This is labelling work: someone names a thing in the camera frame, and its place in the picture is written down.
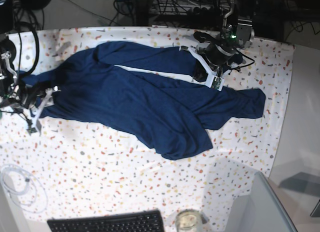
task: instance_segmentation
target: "speckled fabric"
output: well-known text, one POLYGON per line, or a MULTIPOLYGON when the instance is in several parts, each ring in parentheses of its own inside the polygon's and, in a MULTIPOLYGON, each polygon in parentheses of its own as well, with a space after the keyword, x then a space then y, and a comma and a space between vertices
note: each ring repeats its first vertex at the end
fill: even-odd
MULTIPOLYGON (((194 30, 165 28, 85 28, 39 32, 41 56, 37 73, 58 66, 73 53, 106 41, 133 41, 153 47, 195 45, 194 30)), ((19 38, 10 39, 19 50, 19 38)), ((22 68, 32 66, 31 33, 22 34, 22 68)), ((214 148, 179 161, 161 158, 135 136, 94 123, 42 119, 42 136, 29 136, 18 116, 0 120, 0 165, 13 163, 32 172, 48 194, 47 210, 25 212, 28 219, 88 217, 158 208, 166 231, 175 231, 175 215, 201 210, 207 231, 222 231, 239 195, 250 192, 254 173, 269 176, 277 152, 289 95, 294 47, 255 39, 245 51, 256 63, 226 77, 234 89, 261 88, 266 94, 263 118, 231 119, 209 131, 214 148)), ((171 77, 192 81, 185 75, 171 77)), ((16 186, 22 186, 13 176, 16 186)), ((39 189, 41 210, 44 193, 39 189)))

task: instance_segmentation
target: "white cable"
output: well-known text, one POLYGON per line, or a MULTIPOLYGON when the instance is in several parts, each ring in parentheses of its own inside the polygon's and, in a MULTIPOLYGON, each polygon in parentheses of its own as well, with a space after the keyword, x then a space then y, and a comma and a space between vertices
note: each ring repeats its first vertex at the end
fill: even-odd
POLYGON ((0 170, 0 184, 2 185, 2 187, 5 189, 5 191, 8 192, 10 199, 12 200, 12 202, 18 206, 19 208, 21 208, 23 211, 29 212, 29 213, 42 213, 43 211, 46 210, 47 206, 48 206, 48 195, 45 191, 45 188, 43 187, 43 185, 40 183, 40 181, 38 180, 37 177, 35 177, 32 173, 22 169, 19 166, 16 166, 14 164, 6 164, 4 166, 2 166, 1 170, 0 170), (5 177, 6 176, 10 176, 10 173, 17 173, 20 176, 22 176, 24 178, 25 181, 25 187, 23 190, 21 191, 17 191, 14 188, 10 187, 6 181, 5 181, 5 177), (40 185, 41 189, 44 191, 44 195, 45 195, 45 205, 44 208, 40 211, 30 211, 26 208, 24 208, 23 206, 26 207, 31 207, 32 205, 35 204, 35 202, 37 201, 37 197, 38 197, 38 189, 37 186, 35 184, 35 181, 40 185), (33 200, 31 200, 29 203, 21 203, 20 201, 16 202, 12 195, 15 196, 23 196, 29 193, 30 191, 30 185, 32 185, 32 187, 35 190, 35 194, 33 196, 33 200))

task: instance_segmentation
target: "black keyboard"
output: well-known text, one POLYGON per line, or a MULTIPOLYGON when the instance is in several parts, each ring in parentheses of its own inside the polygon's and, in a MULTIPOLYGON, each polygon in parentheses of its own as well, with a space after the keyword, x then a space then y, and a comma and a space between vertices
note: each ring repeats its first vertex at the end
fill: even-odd
POLYGON ((160 211, 47 221, 52 232, 165 232, 160 211))

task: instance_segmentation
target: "long sleeve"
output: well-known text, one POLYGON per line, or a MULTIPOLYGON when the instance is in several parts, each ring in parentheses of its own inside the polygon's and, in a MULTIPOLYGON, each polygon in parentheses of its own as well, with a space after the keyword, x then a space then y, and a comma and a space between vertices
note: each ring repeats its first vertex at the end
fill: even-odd
POLYGON ((94 58, 105 64, 190 76, 196 65, 195 58, 189 52, 179 51, 179 47, 152 48, 132 42, 101 44, 95 49, 94 58))

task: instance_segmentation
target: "blue cloth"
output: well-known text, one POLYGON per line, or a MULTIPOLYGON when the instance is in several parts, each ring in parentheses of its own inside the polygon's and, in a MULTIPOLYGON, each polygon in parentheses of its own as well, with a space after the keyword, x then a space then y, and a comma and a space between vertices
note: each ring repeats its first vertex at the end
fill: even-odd
POLYGON ((220 129, 231 117, 262 117, 260 89, 221 92, 114 65, 191 75, 196 60, 179 48, 156 49, 108 42, 78 52, 57 69, 26 78, 60 86, 55 105, 41 117, 96 122, 128 132, 164 158, 177 160, 211 149, 205 129, 220 129))

